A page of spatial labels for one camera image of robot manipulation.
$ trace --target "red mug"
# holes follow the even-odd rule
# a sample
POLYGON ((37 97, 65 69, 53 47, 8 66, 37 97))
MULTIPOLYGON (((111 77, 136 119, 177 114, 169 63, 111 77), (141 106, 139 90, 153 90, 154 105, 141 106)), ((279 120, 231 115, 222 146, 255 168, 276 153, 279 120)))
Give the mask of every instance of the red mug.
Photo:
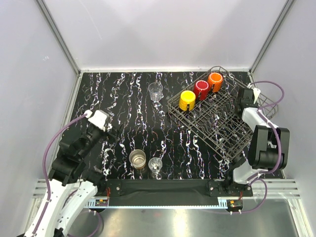
POLYGON ((196 95, 197 100, 205 100, 209 92, 209 84, 204 80, 198 80, 194 84, 193 92, 196 95))

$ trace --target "glass cup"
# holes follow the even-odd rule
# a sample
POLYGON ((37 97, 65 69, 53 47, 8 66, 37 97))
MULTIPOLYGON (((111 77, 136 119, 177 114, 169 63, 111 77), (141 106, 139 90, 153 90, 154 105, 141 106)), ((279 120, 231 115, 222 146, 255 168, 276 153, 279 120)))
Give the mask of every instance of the glass cup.
POLYGON ((150 99, 154 102, 158 102, 159 100, 161 100, 163 97, 162 89, 163 87, 160 82, 151 83, 148 86, 150 99))

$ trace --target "dish rack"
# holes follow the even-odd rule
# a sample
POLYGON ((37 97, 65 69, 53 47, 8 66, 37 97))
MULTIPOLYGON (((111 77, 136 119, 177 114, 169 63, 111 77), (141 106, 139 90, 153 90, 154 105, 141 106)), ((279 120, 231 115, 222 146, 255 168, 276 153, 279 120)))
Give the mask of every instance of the dish rack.
MULTIPOLYGON (((224 159, 233 160, 241 154, 252 138, 250 127, 235 114, 237 94, 242 87, 246 88, 247 85, 221 66, 215 66, 169 99, 168 109, 177 121, 195 133, 218 155, 224 159), (182 111, 179 108, 181 92, 193 90, 194 84, 198 80, 207 81, 208 75, 212 72, 223 75, 224 81, 220 91, 209 93, 205 100, 196 101, 193 110, 182 111)), ((257 103, 262 106, 273 102, 260 94, 257 103)), ((269 119, 276 112, 277 106, 263 109, 264 115, 269 119)))

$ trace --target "white backdrop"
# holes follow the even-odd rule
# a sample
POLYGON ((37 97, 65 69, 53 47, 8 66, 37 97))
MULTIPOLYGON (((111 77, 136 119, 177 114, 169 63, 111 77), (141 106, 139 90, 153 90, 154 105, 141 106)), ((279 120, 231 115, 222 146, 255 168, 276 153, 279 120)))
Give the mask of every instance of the white backdrop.
POLYGON ((76 75, 34 0, 0 0, 0 32, 0 236, 14 237, 76 75))
MULTIPOLYGON (((294 178, 309 223, 316 235, 316 2, 296 1, 266 55, 255 71, 255 80, 272 80, 285 90, 285 97, 272 122, 290 130, 290 146, 285 173, 294 178)), ((280 91, 260 85, 262 92, 276 101, 280 91)))
POLYGON ((45 0, 81 69, 249 68, 285 0, 45 0))

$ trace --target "yellow mug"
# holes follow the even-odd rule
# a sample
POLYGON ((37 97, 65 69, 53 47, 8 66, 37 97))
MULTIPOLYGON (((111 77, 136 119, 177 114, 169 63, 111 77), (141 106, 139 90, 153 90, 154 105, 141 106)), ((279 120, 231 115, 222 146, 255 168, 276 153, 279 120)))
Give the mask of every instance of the yellow mug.
POLYGON ((179 107, 183 111, 187 111, 189 107, 189 111, 191 111, 194 107, 196 101, 196 95, 193 91, 185 90, 180 95, 179 107))

